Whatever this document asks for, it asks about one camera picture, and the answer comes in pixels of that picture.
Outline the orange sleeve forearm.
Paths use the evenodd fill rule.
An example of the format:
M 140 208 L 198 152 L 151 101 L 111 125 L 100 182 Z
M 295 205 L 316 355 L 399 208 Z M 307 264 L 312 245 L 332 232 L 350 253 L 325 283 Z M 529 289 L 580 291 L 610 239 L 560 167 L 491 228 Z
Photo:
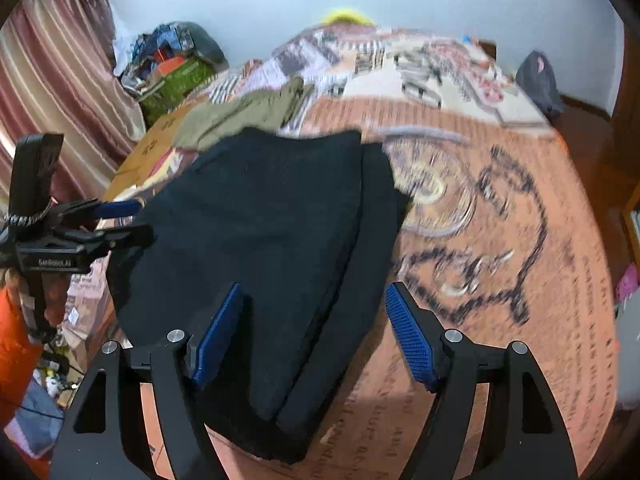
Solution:
M 41 352 L 39 344 L 30 342 L 22 310 L 9 286 L 4 286 L 1 289 L 1 429 L 22 405 Z

